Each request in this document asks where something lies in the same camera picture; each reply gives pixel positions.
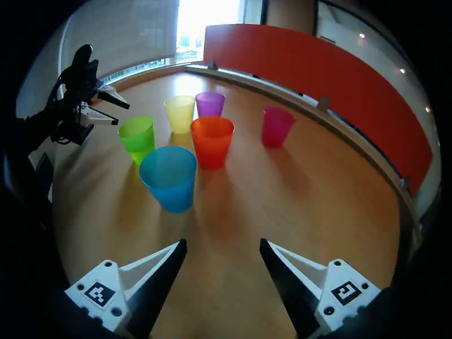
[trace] blue plastic cup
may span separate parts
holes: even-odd
[[[188,149],[166,146],[144,158],[140,179],[163,209],[180,213],[193,204],[196,166],[196,158]]]

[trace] purple plastic cup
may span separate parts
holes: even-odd
[[[204,92],[196,95],[196,106],[198,107],[198,117],[221,116],[224,100],[226,97],[220,93]]]
[[[295,123],[295,118],[278,107],[264,109],[262,125],[262,143],[267,147],[281,147]]]

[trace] plastic cup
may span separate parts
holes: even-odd
[[[226,97],[220,93],[204,92],[196,95],[196,106],[198,107],[198,116],[220,116],[223,111],[224,100]]]
[[[193,204],[195,175],[195,156],[179,146],[156,149],[140,166],[141,181],[171,213],[183,212]]]
[[[203,116],[192,122],[191,130],[199,166],[205,170],[223,166],[234,134],[234,124],[220,116]]]
[[[173,133],[189,133],[193,121],[194,97],[179,95],[166,99],[163,105]]]
[[[138,166],[154,149],[154,121],[150,116],[139,116],[126,121],[119,129],[125,149]]]
[[[278,107],[264,109],[262,143],[267,147],[281,147],[295,123],[295,118]]]

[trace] wooden floor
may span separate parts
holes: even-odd
[[[131,104],[96,108],[124,122],[150,115],[157,147],[193,151],[171,135],[163,101],[213,90],[236,131],[223,169],[198,169],[194,206],[169,214],[141,183],[114,126],[98,126],[83,146],[59,146],[53,192],[56,237],[71,283],[105,259],[135,261],[180,238],[188,253],[152,331],[159,338],[289,338],[295,331],[259,254],[262,237],[327,264],[341,258],[388,286],[397,258],[397,197],[380,174],[331,132],[297,118],[285,146],[260,141],[262,110],[281,104],[185,73],[123,91]]]

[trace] yellow plastic cup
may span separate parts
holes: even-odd
[[[166,108],[169,124],[173,133],[183,134],[190,132],[190,125],[193,121],[194,97],[188,95],[178,95],[166,99],[163,105]]]
[[[130,119],[118,130],[125,149],[139,166],[154,149],[154,121],[150,116]]]

